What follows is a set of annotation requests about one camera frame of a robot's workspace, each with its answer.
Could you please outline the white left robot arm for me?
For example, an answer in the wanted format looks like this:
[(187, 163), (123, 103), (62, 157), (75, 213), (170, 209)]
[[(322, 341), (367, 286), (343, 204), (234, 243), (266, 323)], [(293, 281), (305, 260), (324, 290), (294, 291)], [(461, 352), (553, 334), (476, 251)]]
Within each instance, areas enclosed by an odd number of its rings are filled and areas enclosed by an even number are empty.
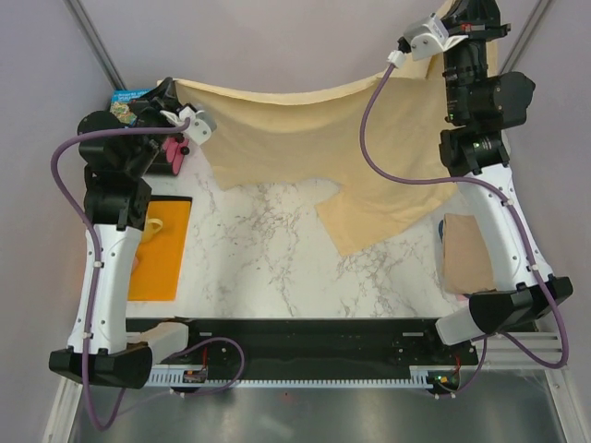
[[(171, 78), (128, 106), (136, 116), (130, 126), (108, 111), (88, 114), (50, 160), (56, 185), (86, 227), (87, 255), (77, 320), (66, 347), (51, 352), (49, 368), (85, 386), (140, 389), (161, 359), (148, 341), (128, 342), (127, 295), (151, 201), (143, 176), (188, 121), (169, 121), (182, 109)], [(73, 146), (85, 162), (81, 204), (58, 172), (61, 155)]]

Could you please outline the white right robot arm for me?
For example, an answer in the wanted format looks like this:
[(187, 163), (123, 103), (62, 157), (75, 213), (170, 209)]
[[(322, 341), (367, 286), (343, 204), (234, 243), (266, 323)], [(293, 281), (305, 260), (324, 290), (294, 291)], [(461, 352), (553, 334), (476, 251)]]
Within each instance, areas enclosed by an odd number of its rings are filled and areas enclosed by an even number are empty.
[(471, 294), (468, 306), (439, 319), (423, 340), (424, 355), (444, 363), (456, 344), (540, 319), (573, 293), (538, 251), (513, 186), (502, 130), (525, 123), (535, 83), (521, 72), (492, 76), (487, 45), (505, 37), (494, 1), (455, 1), (442, 24), (460, 42), (443, 55), (446, 119), (440, 158), (468, 201), (484, 239), (493, 287)]

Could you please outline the yellow t-shirt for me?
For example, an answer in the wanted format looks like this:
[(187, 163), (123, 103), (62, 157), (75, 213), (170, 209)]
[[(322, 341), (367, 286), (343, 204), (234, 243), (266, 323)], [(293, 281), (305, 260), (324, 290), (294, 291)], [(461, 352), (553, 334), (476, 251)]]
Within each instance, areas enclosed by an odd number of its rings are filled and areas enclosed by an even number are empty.
[(344, 256), (402, 233), (457, 190), (443, 182), (440, 56), (383, 71), (413, 21), (447, 1), (210, 1), (216, 37), (176, 82), (217, 129), (204, 146), (221, 189), (328, 179), (316, 209)]

